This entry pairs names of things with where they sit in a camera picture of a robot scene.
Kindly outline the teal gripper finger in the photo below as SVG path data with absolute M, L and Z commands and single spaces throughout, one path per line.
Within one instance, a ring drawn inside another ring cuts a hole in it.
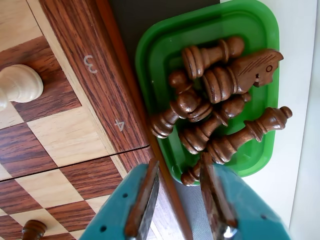
M 90 221 L 81 240 L 146 240 L 160 188 L 159 161 L 129 171 Z
M 199 182 L 215 240 L 289 240 L 290 234 L 274 210 L 232 169 L 211 163 L 203 152 Z

